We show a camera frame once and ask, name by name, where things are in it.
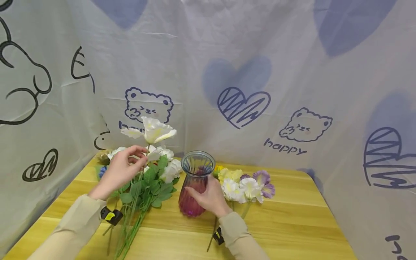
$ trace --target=glass vase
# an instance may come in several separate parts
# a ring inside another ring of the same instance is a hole
[[[182,158],[181,166],[186,177],[179,195],[179,210],[188,217],[198,217],[204,213],[205,209],[199,206],[185,187],[192,187],[197,192],[204,193],[207,188],[208,175],[215,168],[215,160],[206,152],[192,151]]]

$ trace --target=fabric backdrop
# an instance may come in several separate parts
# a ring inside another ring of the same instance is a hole
[[[413,0],[2,0],[0,250],[141,116],[299,169],[359,260],[416,255]]]

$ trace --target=white lisianthus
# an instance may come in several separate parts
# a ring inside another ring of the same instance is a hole
[[[163,155],[168,157],[168,161],[173,159],[173,151],[169,149],[164,149],[161,146],[158,148],[154,147],[153,145],[149,146],[149,154],[147,155],[148,161],[157,161]]]
[[[228,201],[237,201],[238,203],[245,203],[244,193],[240,190],[240,186],[233,179],[224,179],[221,188],[224,192],[224,197]]]
[[[168,162],[168,165],[165,167],[165,170],[160,176],[160,179],[165,183],[171,183],[174,179],[179,177],[181,171],[181,162],[173,159],[172,161]]]
[[[139,137],[142,137],[144,134],[140,132],[140,130],[135,128],[122,128],[121,133],[127,135],[128,137],[137,139]]]
[[[244,192],[248,201],[255,202],[256,200],[263,203],[263,196],[261,193],[262,187],[253,178],[244,178],[240,181],[241,191]]]
[[[111,151],[109,154],[107,154],[108,159],[112,159],[114,157],[114,155],[116,155],[116,153],[120,152],[120,151],[124,151],[126,149],[126,147],[124,146],[120,146],[119,148]]]
[[[155,144],[176,135],[176,130],[159,120],[150,117],[141,117],[144,126],[144,138],[148,144]]]

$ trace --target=bear drawing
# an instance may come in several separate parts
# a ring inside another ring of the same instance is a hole
[[[331,124],[332,118],[320,116],[303,107],[292,115],[289,123],[280,130],[279,135],[297,142],[313,142],[323,135]]]
[[[136,87],[126,90],[126,117],[142,123],[142,116],[158,119],[166,124],[169,122],[173,102],[169,96],[142,91]]]

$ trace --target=hand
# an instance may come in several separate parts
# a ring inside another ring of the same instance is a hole
[[[208,176],[208,185],[204,193],[199,193],[191,187],[185,187],[185,189],[199,206],[212,212],[217,218],[224,217],[233,211],[225,201],[220,182],[212,174]]]
[[[88,196],[93,199],[106,201],[110,194],[132,180],[146,165],[147,149],[133,145],[124,151],[116,153],[100,182],[90,191]]]

